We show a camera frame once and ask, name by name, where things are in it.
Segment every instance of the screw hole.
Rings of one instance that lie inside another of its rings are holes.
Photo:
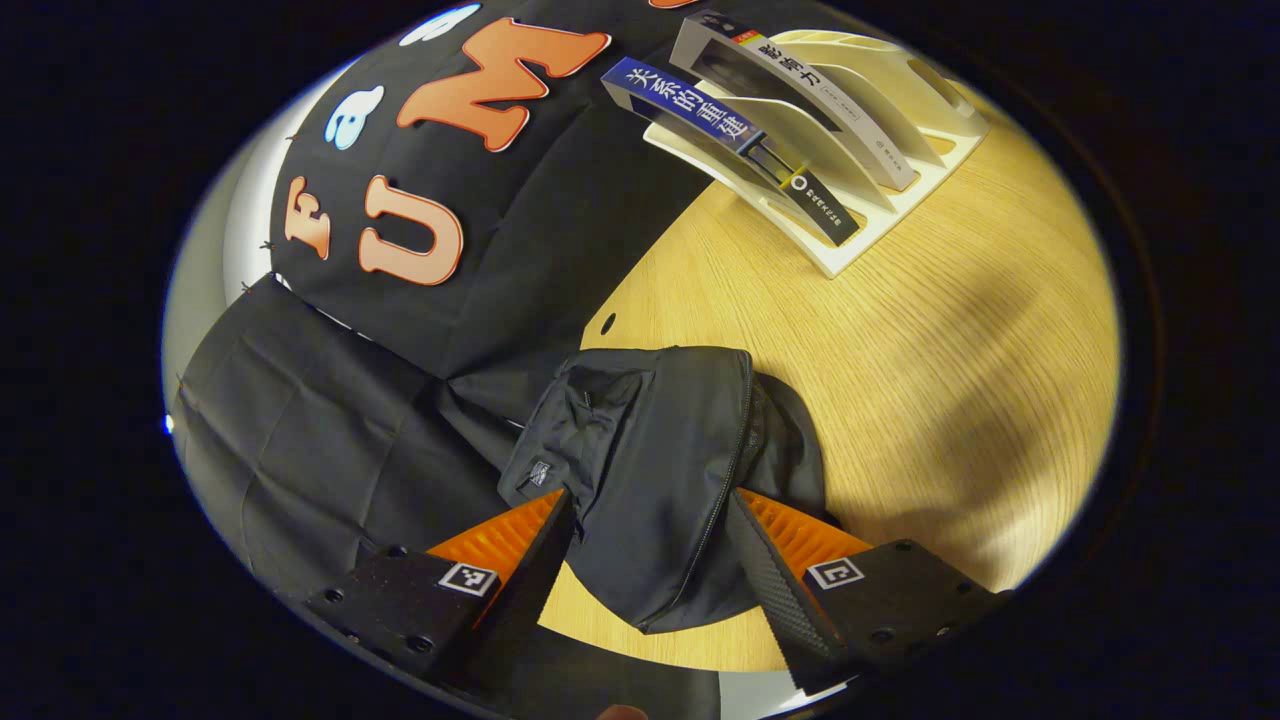
[[[404,644],[408,646],[408,648],[412,650],[413,652],[420,652],[420,653],[431,652],[431,648],[435,647],[435,643],[433,643],[430,639],[422,635],[408,637],[404,639]]]

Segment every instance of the orange letter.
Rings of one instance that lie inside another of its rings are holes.
[[[284,240],[301,240],[316,249],[321,260],[329,259],[329,214],[311,215],[320,209],[314,195],[302,192],[307,178],[296,177],[289,183],[289,209],[284,213]]]
[[[381,270],[417,284],[449,279],[462,256],[462,225],[453,213],[439,202],[389,187],[384,176],[374,176],[365,192],[365,214],[376,218],[383,213],[426,225],[435,233],[435,246],[428,252],[413,252],[387,242],[374,228],[365,228],[360,233],[361,269]]]
[[[486,150],[500,152],[525,128],[529,110],[521,105],[494,110],[479,102],[547,97],[547,86],[521,60],[538,63],[550,77],[568,77],[612,40],[603,32],[577,35],[502,18],[462,45],[462,51],[480,69],[415,90],[401,106],[396,124],[406,128],[419,120],[447,123],[484,137]]]

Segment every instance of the wood grain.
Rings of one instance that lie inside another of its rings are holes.
[[[1052,161],[960,91],[991,133],[838,278],[713,184],[582,347],[746,348],[805,398],[827,506],[846,529],[873,544],[915,538],[1000,591],[1036,569],[1085,497],[1116,401],[1117,316],[1088,218]],[[672,665],[786,667],[759,609],[646,637],[567,566],[541,623]]]

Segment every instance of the folded black cloth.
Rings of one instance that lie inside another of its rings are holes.
[[[635,628],[666,633],[756,605],[721,519],[740,486],[829,519],[795,391],[753,372],[745,351],[671,347],[566,360],[498,491],[516,506],[567,488],[573,574]]]

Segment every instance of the white book holder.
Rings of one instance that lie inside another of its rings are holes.
[[[787,234],[828,278],[835,278],[942,184],[987,135],[987,120],[933,68],[897,45],[845,32],[796,29],[771,38],[813,65],[852,97],[888,135],[915,172],[897,192],[867,169],[809,113],[768,97],[744,97],[701,81],[695,87],[800,154],[861,228],[838,247],[806,217],[791,211],[777,188],[713,143],[694,142],[658,124],[646,142],[728,186]]]

